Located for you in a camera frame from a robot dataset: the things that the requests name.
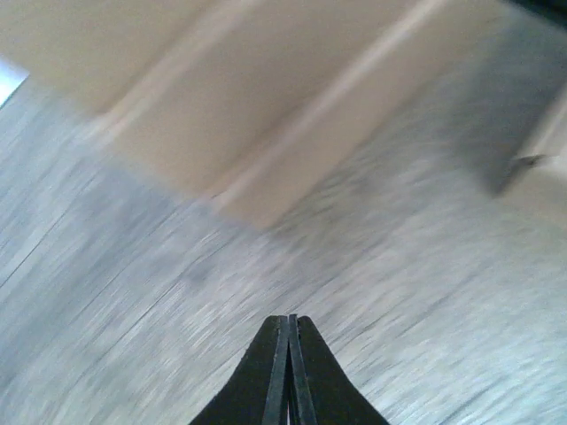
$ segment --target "floor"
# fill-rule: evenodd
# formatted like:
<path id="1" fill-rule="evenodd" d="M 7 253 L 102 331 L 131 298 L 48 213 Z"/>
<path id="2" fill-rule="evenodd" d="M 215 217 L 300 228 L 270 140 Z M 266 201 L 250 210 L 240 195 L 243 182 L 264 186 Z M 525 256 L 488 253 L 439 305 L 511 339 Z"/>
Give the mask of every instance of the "floor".
<path id="1" fill-rule="evenodd" d="M 567 235 L 495 196 L 566 47 L 508 16 L 267 232 L 26 83 L 0 111 L 0 422 L 185 424 L 297 312 L 392 425 L 567 423 Z"/>

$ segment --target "black plastic part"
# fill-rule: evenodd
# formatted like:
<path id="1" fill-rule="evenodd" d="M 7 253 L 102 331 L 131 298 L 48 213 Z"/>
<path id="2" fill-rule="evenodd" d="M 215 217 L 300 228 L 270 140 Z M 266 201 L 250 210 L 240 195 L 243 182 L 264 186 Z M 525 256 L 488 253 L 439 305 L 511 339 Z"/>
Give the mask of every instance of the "black plastic part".
<path id="1" fill-rule="evenodd" d="M 290 316 L 291 425 L 317 425 L 317 417 L 301 352 L 298 316 Z"/>
<path id="2" fill-rule="evenodd" d="M 270 316 L 190 425 L 388 425 L 350 383 L 308 317 Z"/>
<path id="3" fill-rule="evenodd" d="M 348 380 L 311 319 L 301 317 L 298 324 L 318 425 L 388 425 Z"/>
<path id="4" fill-rule="evenodd" d="M 277 316 L 264 321 L 234 374 L 191 425 L 262 425 L 280 322 Z"/>
<path id="5" fill-rule="evenodd" d="M 567 0 L 509 0 L 567 29 Z"/>
<path id="6" fill-rule="evenodd" d="M 279 334 L 274 353 L 272 375 L 269 382 L 262 425 L 285 425 L 287 423 L 290 375 L 288 367 L 288 340 L 290 322 L 286 316 L 279 316 Z"/>

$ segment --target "gray carpet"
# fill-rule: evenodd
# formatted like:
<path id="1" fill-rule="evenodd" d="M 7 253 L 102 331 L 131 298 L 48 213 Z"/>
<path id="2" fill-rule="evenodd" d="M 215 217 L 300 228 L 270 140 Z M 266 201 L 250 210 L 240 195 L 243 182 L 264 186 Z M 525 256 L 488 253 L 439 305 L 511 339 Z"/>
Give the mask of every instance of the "gray carpet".
<path id="1" fill-rule="evenodd" d="M 264 233 L 27 83 L 0 111 L 0 423 L 187 423 L 293 312 L 392 425 L 567 423 L 567 237 L 493 194 L 566 47 L 505 19 Z"/>

